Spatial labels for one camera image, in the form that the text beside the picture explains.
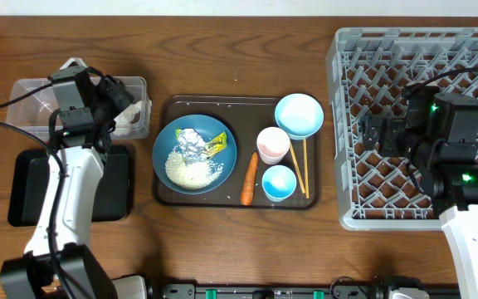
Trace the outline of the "aluminium foil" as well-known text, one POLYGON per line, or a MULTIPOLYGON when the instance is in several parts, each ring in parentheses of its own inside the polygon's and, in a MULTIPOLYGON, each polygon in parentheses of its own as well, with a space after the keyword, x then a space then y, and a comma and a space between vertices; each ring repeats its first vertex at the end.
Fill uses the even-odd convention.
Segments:
POLYGON ((206 141, 195 129, 176 130, 176 139, 185 164, 209 160, 206 141))

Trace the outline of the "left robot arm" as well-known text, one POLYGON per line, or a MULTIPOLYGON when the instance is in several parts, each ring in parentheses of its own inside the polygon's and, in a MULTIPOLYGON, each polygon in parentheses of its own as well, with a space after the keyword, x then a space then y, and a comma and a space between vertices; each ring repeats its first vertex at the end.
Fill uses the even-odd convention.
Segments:
POLYGON ((2 289, 8 298, 116 298, 89 248, 90 225, 115 118, 134 97, 91 66, 71 64, 49 81, 58 108, 43 145, 50 173, 41 216, 22 257, 3 263, 2 289))

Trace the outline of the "pink cup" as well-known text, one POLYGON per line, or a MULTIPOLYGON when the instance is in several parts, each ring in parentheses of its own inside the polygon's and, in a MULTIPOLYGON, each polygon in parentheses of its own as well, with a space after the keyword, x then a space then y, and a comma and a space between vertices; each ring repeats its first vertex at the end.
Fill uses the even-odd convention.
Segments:
POLYGON ((290 149, 290 138, 279 127, 267 127, 257 136, 256 147, 265 164, 278 164, 290 149))

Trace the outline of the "yellow green snack wrapper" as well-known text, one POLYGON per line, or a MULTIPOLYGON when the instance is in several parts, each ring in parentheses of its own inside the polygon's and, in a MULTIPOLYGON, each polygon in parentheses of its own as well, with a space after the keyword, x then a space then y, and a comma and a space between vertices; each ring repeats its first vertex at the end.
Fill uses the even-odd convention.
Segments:
POLYGON ((220 135, 214 137, 212 140, 206 141, 206 151, 209 154, 209 159, 227 147, 227 133, 222 132, 220 135))

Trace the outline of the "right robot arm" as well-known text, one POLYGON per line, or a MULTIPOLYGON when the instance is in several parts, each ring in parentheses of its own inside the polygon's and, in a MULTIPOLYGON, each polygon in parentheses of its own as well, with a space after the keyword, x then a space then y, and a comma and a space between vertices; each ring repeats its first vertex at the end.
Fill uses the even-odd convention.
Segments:
POLYGON ((443 72, 406 85, 403 116, 360 118, 363 146, 382 157, 404 157, 419 176, 410 180, 428 196, 451 249, 460 294, 478 298, 478 100, 443 92, 441 79, 466 73, 443 72))

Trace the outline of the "large light blue bowl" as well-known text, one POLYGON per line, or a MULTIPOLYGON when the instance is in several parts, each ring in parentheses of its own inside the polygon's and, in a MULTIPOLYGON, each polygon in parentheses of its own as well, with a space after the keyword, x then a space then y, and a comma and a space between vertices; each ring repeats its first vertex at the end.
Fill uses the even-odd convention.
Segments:
POLYGON ((277 103, 275 120, 292 140, 304 140, 321 128, 324 112, 314 97, 295 93, 284 96, 277 103))

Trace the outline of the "small light blue cup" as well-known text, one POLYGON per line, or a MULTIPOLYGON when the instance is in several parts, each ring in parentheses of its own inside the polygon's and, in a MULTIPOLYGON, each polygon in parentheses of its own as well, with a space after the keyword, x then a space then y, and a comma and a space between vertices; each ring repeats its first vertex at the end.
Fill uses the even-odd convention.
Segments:
POLYGON ((271 202, 279 203, 295 192, 297 178, 290 168, 278 164, 271 166, 263 174, 261 186, 271 202))

